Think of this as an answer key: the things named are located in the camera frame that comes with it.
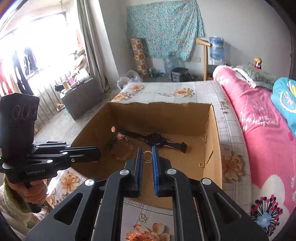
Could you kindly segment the person left hand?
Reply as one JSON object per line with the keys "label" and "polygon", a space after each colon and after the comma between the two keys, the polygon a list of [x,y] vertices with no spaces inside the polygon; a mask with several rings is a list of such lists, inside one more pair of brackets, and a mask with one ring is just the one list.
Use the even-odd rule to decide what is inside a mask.
{"label": "person left hand", "polygon": [[41,204],[44,202],[47,193],[47,185],[43,180],[23,184],[23,186],[23,195],[26,202],[32,204]]}

